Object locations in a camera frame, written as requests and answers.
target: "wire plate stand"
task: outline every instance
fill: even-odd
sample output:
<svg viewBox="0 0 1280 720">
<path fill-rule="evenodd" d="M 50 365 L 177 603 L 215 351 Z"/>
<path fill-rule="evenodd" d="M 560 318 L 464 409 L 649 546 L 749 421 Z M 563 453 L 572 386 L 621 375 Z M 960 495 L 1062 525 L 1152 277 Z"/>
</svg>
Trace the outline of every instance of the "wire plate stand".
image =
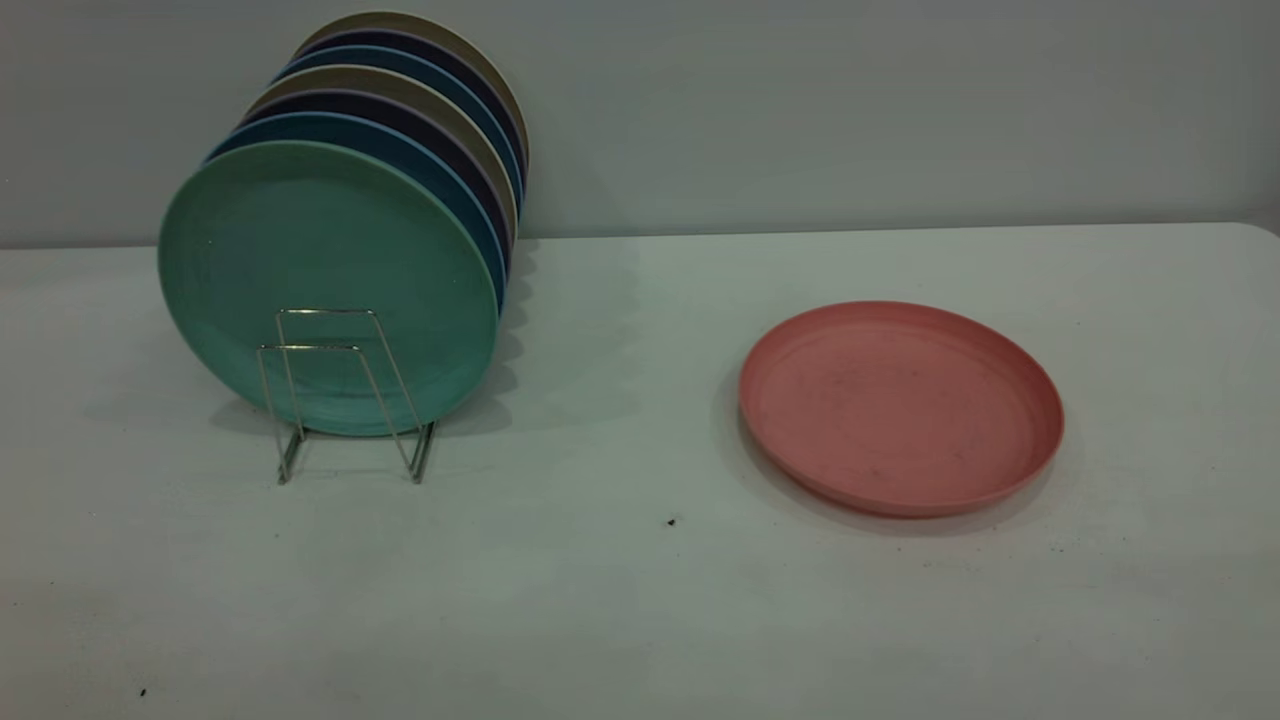
<svg viewBox="0 0 1280 720">
<path fill-rule="evenodd" d="M 358 345 L 289 343 L 284 340 L 284 318 L 287 315 L 297 315 L 301 318 L 365 315 L 369 318 L 369 320 L 374 324 L 374 329 L 378 331 L 378 338 L 383 343 L 383 351 L 387 352 L 387 360 L 390 361 L 392 372 L 396 374 L 396 382 L 399 384 L 399 389 L 404 395 L 404 401 L 408 402 L 410 413 L 413 414 L 413 425 L 416 429 L 412 432 L 417 436 L 417 445 L 413 447 L 412 455 L 404 451 L 404 443 L 401 441 L 401 433 L 396 432 L 396 424 L 392 421 L 390 413 L 387 411 L 387 401 L 383 398 L 383 392 L 378 387 L 378 380 L 374 379 L 374 372 L 369 366 L 369 357 L 365 355 L 365 351 Z M 365 377 L 369 378 L 369 387 L 372 388 L 374 397 L 378 400 L 378 407 L 383 411 L 383 418 L 387 420 L 387 430 L 396 441 L 396 450 L 399 451 L 401 460 L 404 461 L 404 469 L 408 470 L 408 477 L 415 484 L 421 484 L 422 471 L 426 468 L 428 450 L 431 446 L 431 436 L 435 433 L 435 423 L 433 421 L 424 425 L 421 418 L 419 418 L 417 409 L 413 406 L 413 398 L 408 393 L 408 387 L 404 386 L 404 378 L 401 375 L 399 365 L 396 363 L 392 347 L 387 342 L 387 333 L 383 332 L 383 323 L 378 319 L 378 314 L 372 310 L 319 310 L 307 307 L 284 309 L 276 311 L 275 314 L 275 333 L 279 338 L 276 343 L 260 345 L 257 347 L 257 370 L 262 375 L 262 396 L 266 398 L 266 411 L 271 415 L 271 424 L 275 429 L 275 450 L 280 456 L 280 465 L 276 473 L 276 480 L 279 484 L 283 486 L 293 479 L 293 464 L 298 457 L 298 450 L 302 447 L 302 442 L 307 438 L 307 430 L 302 425 L 302 411 L 298 407 L 298 392 L 293 386 L 293 370 L 289 368 L 289 354 L 292 352 L 347 352 L 355 355 L 360 360 L 360 366 L 364 368 Z M 264 355 L 268 352 L 280 354 L 280 359 L 284 363 L 284 378 L 289 384 L 289 400 L 293 404 L 294 427 L 293 436 L 289 438 L 288 445 L 282 442 L 280 419 L 275 415 L 275 405 L 271 402 L 271 387 L 266 374 L 266 363 L 264 361 Z"/>
</svg>

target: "beige plate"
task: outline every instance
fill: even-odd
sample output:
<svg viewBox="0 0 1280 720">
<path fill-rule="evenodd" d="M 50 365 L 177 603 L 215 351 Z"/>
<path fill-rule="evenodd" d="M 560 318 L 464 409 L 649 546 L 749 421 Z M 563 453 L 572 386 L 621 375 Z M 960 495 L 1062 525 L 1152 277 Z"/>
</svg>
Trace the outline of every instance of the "beige plate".
<svg viewBox="0 0 1280 720">
<path fill-rule="evenodd" d="M 516 102 L 516 96 L 511 92 L 511 86 L 507 85 L 506 78 L 503 78 L 502 73 L 498 72 L 498 67 L 494 65 L 489 58 L 484 55 L 484 53 L 467 42 L 467 40 L 461 35 L 439 23 L 433 23 L 431 20 L 419 18 L 416 15 L 406 15 L 403 13 L 390 13 L 385 10 L 358 13 L 337 19 L 317 29 L 301 46 L 298 46 L 298 51 L 294 53 L 293 56 L 297 58 L 303 50 L 329 37 L 330 35 L 349 32 L 353 29 L 392 29 L 413 35 L 428 42 L 438 45 L 449 53 L 453 53 L 461 58 L 462 61 L 475 68 L 475 70 L 479 72 L 490 86 L 493 86 L 494 91 L 502 97 L 502 101 L 507 105 L 507 108 L 511 108 L 511 114 L 516 120 L 516 129 L 520 131 L 520 142 L 525 149 L 525 167 L 529 167 L 529 128 L 525 127 L 525 115 L 520 111 L 520 104 Z"/>
<path fill-rule="evenodd" d="M 268 102 L 308 90 L 358 90 L 371 92 L 388 100 L 394 100 L 417 110 L 424 117 L 439 124 L 444 132 L 452 135 L 462 147 L 480 164 L 480 169 L 493 181 L 498 188 L 498 202 L 507 215 L 507 227 L 511 228 L 512 237 L 507 238 L 508 247 L 515 247 L 516 225 L 520 215 L 516 214 L 516 196 L 512 190 L 511 178 L 507 169 L 498 159 L 498 151 L 489 143 L 489 138 L 457 105 L 448 97 L 417 82 L 390 70 L 369 68 L 365 65 L 324 65 L 302 70 L 288 76 L 271 87 L 268 87 L 262 96 L 248 109 L 255 110 Z"/>
</svg>

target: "navy blue plate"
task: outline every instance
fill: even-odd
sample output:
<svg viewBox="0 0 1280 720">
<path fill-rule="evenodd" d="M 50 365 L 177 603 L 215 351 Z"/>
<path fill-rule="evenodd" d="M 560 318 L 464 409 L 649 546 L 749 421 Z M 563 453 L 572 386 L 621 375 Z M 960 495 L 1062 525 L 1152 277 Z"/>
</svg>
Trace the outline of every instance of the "navy blue plate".
<svg viewBox="0 0 1280 720">
<path fill-rule="evenodd" d="M 410 55 L 421 58 L 428 63 L 436 65 L 462 81 L 462 83 L 466 85 L 471 92 L 475 92 L 476 97 L 479 97 L 480 101 L 489 108 L 489 111 L 492 111 L 494 118 L 498 119 L 498 123 L 502 124 L 502 129 L 507 133 L 507 137 L 512 138 L 512 146 L 520 150 L 520 170 L 522 174 L 529 173 L 529 149 L 524 147 L 522 136 L 516 129 L 515 113 L 502 101 L 500 97 L 498 97 L 493 85 L 490 85 L 484 76 L 467 64 L 466 60 L 458 58 L 445 47 L 407 32 L 383 28 L 362 28 L 330 35 L 329 37 L 305 47 L 298 54 L 298 58 L 305 58 L 312 53 L 323 53 L 333 47 L 348 47 L 352 45 L 371 45 L 374 47 L 387 47 L 389 50 L 408 53 Z"/>
<path fill-rule="evenodd" d="M 518 141 L 512 141 L 512 136 L 508 136 L 503 131 L 493 111 L 458 78 L 439 65 L 401 50 L 370 45 L 347 45 L 302 55 L 285 65 L 275 79 L 279 81 L 302 70 L 324 65 L 367 65 L 392 70 L 416 79 L 448 97 L 449 101 L 475 122 L 480 132 L 489 138 L 489 142 L 498 151 L 498 156 L 502 158 L 502 164 L 507 168 L 507 176 L 513 184 L 512 190 L 516 195 L 516 202 L 520 208 L 524 208 L 525 170 L 516 150 Z"/>
</svg>

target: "green plate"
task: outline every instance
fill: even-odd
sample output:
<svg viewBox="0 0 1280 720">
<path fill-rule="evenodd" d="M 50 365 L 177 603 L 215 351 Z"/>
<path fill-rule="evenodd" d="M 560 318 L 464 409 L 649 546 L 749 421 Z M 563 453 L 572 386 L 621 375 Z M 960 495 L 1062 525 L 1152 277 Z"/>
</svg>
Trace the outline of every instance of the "green plate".
<svg viewBox="0 0 1280 720">
<path fill-rule="evenodd" d="M 259 407 L 257 348 L 278 342 L 284 307 L 374 310 L 424 423 L 461 404 L 493 355 L 493 283 L 457 218 L 407 176 L 342 147 L 264 142 L 205 165 L 169 205 L 159 263 L 187 345 Z M 413 428 L 367 315 L 282 322 L 289 343 L 358 346 L 397 432 Z M 264 359 L 275 413 L 293 421 L 280 354 Z M 289 369 L 307 428 L 387 434 L 358 356 L 291 352 Z"/>
</svg>

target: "plate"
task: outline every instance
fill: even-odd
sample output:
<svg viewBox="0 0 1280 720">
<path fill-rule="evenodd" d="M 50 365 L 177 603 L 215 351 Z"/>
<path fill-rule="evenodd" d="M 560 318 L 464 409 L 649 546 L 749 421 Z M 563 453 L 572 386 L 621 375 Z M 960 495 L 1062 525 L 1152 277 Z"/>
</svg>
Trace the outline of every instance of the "plate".
<svg viewBox="0 0 1280 720">
<path fill-rule="evenodd" d="M 319 53 L 298 58 L 285 65 L 276 79 L 325 65 L 367 65 L 370 68 L 381 68 L 416 79 L 439 91 L 440 95 L 444 95 L 462 109 L 484 132 L 494 149 L 498 150 L 498 156 L 502 158 L 503 167 L 507 169 L 507 177 L 513 182 L 512 191 L 516 193 L 516 201 L 517 204 L 524 204 L 525 176 L 520 167 L 516 147 L 511 142 L 511 136 L 503 131 L 489 108 L 456 77 L 408 53 L 385 47 L 348 46 L 320 50 Z"/>
<path fill-rule="evenodd" d="M 353 90 L 312 90 L 285 95 L 262 105 L 248 117 L 239 127 L 251 124 L 264 118 L 287 115 L 289 113 L 338 113 L 364 118 L 383 127 L 399 132 L 422 147 L 429 147 L 440 160 L 454 172 L 462 182 L 467 184 L 472 195 L 480 200 L 490 224 L 498 229 L 502 238 L 503 261 L 507 274 L 511 274 L 511 250 L 515 242 L 515 218 L 508 218 L 502 204 L 498 202 L 498 190 L 493 181 L 480 169 L 475 158 L 462 145 L 442 129 L 429 118 L 401 105 L 394 100 L 388 100 L 380 95 L 357 92 Z"/>
<path fill-rule="evenodd" d="M 337 19 L 323 28 L 317 29 L 311 37 L 308 37 L 294 58 L 306 53 L 312 45 L 325 40 L 332 35 L 339 32 L 347 32 L 353 29 L 392 29 L 398 32 L 407 32 L 421 37 L 428 42 L 433 42 L 444 47 L 449 53 L 453 53 L 468 65 L 471 65 L 476 72 L 484 76 L 489 86 L 502 97 L 503 105 L 511 110 L 511 114 L 516 119 L 516 128 L 520 131 L 520 141 L 525 149 L 525 165 L 529 165 L 529 128 L 525 126 L 525 117 L 520 111 L 520 102 L 516 101 L 516 95 L 511 91 L 511 86 L 507 83 L 507 78 L 502 76 L 495 65 L 484 53 L 481 53 L 476 46 L 471 45 L 461 35 L 453 32 L 452 29 L 434 23 L 431 20 L 419 18 L 416 15 L 407 15 L 404 13 L 389 13 L 389 12 L 371 12 L 371 13 L 358 13 L 346 18 Z"/>
<path fill-rule="evenodd" d="M 507 169 L 484 132 L 454 105 L 448 97 L 435 90 L 407 78 L 399 73 L 381 70 L 365 65 L 325 65 L 314 70 L 303 70 L 283 78 L 257 99 L 250 113 L 296 92 L 311 90 L 357 90 L 379 95 L 407 105 L 424 117 L 431 118 L 445 132 L 457 138 L 463 147 L 480 163 L 489 179 L 498 186 L 498 200 L 508 218 L 517 218 L 516 195 L 507 176 Z"/>
<path fill-rule="evenodd" d="M 453 211 L 472 238 L 493 278 L 494 296 L 502 311 L 507 295 L 507 270 L 503 265 L 500 240 L 489 222 L 480 200 L 462 178 L 443 160 L 412 138 L 362 118 L 337 113 L 289 113 L 250 123 L 230 135 L 209 156 L 273 140 L 307 140 L 328 142 L 362 152 L 404 173 L 433 197 Z"/>
<path fill-rule="evenodd" d="M 769 331 L 739 379 L 748 428 L 813 492 L 883 515 L 977 510 L 1030 483 L 1062 401 L 1012 341 L 906 302 L 847 302 Z"/>
<path fill-rule="evenodd" d="M 502 101 L 502 97 L 498 96 L 493 86 L 485 81 L 483 74 L 476 72 L 475 68 L 444 47 L 404 32 L 390 29 L 357 29 L 330 35 L 329 37 L 303 50 L 302 54 L 298 55 L 298 59 L 335 47 L 352 46 L 385 47 L 388 50 L 408 53 L 410 55 L 421 58 L 422 60 L 426 60 L 428 63 L 431 63 L 433 65 L 456 77 L 460 82 L 462 82 L 462 85 L 467 86 L 467 90 L 474 92 L 476 97 L 484 102 L 485 108 L 488 108 L 490 113 L 493 113 L 498 124 L 502 126 L 503 132 L 511 138 L 512 146 L 520 151 L 521 174 L 527 174 L 529 168 L 526 167 L 524 138 L 516 128 L 515 114 Z"/>
<path fill-rule="evenodd" d="M 276 342 L 280 307 L 378 313 L 424 421 L 461 404 L 493 356 L 498 307 L 484 260 L 448 208 L 404 173 L 360 152 L 274 141 L 204 165 L 169 205 L 160 287 L 183 338 L 228 387 L 264 407 L 256 348 Z M 365 316 L 285 318 L 294 343 L 365 350 L 397 430 L 413 428 Z M 283 364 L 265 357 L 273 404 L 293 420 Z M 387 434 L 349 352 L 296 352 L 306 427 Z"/>
</svg>

